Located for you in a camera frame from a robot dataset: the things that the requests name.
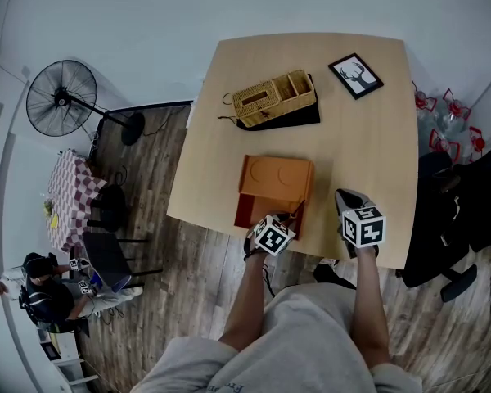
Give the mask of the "checkered cloth covered table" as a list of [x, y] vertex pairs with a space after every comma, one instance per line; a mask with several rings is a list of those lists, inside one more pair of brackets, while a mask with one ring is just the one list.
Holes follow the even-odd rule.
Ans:
[[[82, 245], [82, 235], [88, 229], [91, 202], [107, 181], [92, 174], [83, 156], [74, 150], [63, 151], [48, 182], [48, 200], [52, 200], [52, 215], [47, 218], [47, 234], [52, 247], [68, 253]], [[52, 216], [58, 214], [57, 228], [51, 228]]]

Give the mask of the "black chair blue seat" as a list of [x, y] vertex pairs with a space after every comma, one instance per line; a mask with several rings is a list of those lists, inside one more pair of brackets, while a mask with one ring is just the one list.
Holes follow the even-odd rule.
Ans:
[[117, 238], [113, 233], [90, 232], [84, 232], [82, 239], [84, 250], [94, 272], [114, 293], [125, 288], [143, 287], [143, 283], [132, 284], [132, 279], [164, 271], [163, 268], [140, 272], [133, 272], [130, 269], [128, 265], [130, 259], [124, 256], [121, 244], [143, 244], [148, 243], [148, 239]]

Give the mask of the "light wooden table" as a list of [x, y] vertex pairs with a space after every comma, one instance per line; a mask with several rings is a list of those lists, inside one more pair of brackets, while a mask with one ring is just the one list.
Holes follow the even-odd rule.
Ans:
[[[384, 86], [354, 100], [328, 65], [357, 53]], [[320, 122], [246, 132], [231, 122], [223, 96], [302, 69], [312, 76]], [[417, 116], [403, 42], [361, 34], [270, 34], [219, 42], [191, 114], [167, 213], [242, 237], [234, 225], [246, 155], [310, 160], [313, 190], [301, 238], [291, 249], [335, 259], [347, 256], [337, 231], [335, 191], [368, 196], [386, 217], [377, 263], [406, 262], [417, 196]]]

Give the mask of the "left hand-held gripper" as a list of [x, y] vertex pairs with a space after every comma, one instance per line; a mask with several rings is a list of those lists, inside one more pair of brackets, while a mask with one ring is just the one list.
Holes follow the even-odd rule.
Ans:
[[244, 260], [261, 252], [272, 256], [279, 255], [295, 239], [296, 233], [293, 228], [297, 223], [297, 213], [289, 215], [287, 212], [270, 212], [245, 235]]

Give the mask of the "black framed antler picture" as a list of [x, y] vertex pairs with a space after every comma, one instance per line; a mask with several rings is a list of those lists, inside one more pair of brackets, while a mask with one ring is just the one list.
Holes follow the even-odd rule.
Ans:
[[357, 53], [332, 62], [328, 65], [328, 69], [344, 85], [354, 100], [384, 86], [382, 80]]

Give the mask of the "person's left forearm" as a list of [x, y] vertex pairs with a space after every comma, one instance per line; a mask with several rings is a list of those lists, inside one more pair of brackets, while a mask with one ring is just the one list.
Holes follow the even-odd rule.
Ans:
[[264, 319], [264, 251], [258, 251], [245, 261], [245, 271], [236, 293], [223, 335], [218, 339], [237, 351], [256, 341], [262, 332]]

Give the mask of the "black round stool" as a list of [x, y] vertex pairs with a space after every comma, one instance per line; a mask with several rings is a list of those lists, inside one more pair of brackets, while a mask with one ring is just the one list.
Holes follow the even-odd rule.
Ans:
[[100, 219], [89, 219], [89, 228], [103, 228], [109, 233], [115, 233], [123, 227], [127, 208], [122, 186], [127, 177], [127, 168], [122, 165], [122, 169], [115, 173], [115, 181], [99, 191], [100, 197], [91, 202], [91, 208], [99, 210]]

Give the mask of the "white shelf unit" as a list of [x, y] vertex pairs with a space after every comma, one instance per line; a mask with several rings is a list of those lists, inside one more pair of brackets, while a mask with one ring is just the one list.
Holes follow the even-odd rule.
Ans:
[[93, 383], [100, 380], [95, 370], [87, 369], [73, 332], [51, 333], [38, 329], [39, 342], [51, 341], [58, 348], [61, 359], [50, 361], [63, 381], [63, 393], [92, 393]]

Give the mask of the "person's right forearm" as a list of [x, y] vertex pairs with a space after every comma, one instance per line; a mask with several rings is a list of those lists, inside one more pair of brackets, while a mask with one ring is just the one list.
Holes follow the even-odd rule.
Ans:
[[356, 248], [357, 288], [350, 336], [366, 365], [389, 364], [390, 338], [373, 247]]

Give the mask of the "black standing fan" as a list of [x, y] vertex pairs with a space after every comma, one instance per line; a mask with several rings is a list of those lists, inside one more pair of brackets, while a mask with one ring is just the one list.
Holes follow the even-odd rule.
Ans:
[[122, 127], [121, 141], [129, 147], [143, 135], [145, 118], [134, 113], [116, 119], [97, 104], [97, 81], [93, 72], [75, 60], [56, 61], [32, 81], [26, 97], [30, 124], [46, 137], [58, 138], [82, 128], [92, 113]]

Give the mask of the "orange box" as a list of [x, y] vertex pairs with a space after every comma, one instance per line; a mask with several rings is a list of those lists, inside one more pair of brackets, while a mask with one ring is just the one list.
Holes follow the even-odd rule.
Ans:
[[270, 212], [293, 212], [305, 200], [293, 228], [295, 238], [300, 239], [313, 179], [314, 165], [310, 160], [246, 155], [238, 184], [234, 225], [250, 228]]

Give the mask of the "person's black trouser legs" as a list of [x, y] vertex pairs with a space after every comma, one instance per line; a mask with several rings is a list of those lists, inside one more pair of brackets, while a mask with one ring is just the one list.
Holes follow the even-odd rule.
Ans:
[[313, 277], [317, 283], [330, 283], [351, 290], [356, 289], [354, 284], [344, 278], [339, 277], [329, 264], [318, 264], [313, 271]]

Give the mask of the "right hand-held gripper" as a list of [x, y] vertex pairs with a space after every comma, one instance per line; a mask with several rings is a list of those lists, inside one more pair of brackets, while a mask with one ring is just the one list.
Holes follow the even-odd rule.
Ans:
[[357, 249], [372, 247], [375, 257], [379, 245], [385, 241], [386, 217], [365, 194], [350, 189], [335, 191], [340, 235], [350, 259], [357, 257]]

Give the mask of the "person's grey shirt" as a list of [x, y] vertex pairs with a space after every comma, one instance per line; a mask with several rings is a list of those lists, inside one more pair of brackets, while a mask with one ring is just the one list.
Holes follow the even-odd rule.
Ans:
[[176, 337], [131, 393], [421, 393], [421, 379], [399, 366], [366, 365], [349, 336], [354, 300], [336, 284], [288, 287], [244, 350]]

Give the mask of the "black office chair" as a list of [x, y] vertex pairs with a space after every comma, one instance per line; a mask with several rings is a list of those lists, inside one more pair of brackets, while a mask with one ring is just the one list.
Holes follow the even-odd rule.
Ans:
[[433, 151], [418, 162], [417, 203], [406, 264], [397, 274], [409, 287], [439, 275], [449, 282], [443, 302], [460, 296], [477, 277], [471, 265], [453, 266], [469, 251], [491, 246], [491, 150], [469, 165], [454, 164], [445, 151]]

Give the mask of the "small black picture frame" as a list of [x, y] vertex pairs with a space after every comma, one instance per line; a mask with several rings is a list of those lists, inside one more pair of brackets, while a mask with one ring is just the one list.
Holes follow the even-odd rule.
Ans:
[[50, 361], [56, 361], [61, 359], [60, 351], [51, 341], [44, 341], [40, 343], [44, 353]]

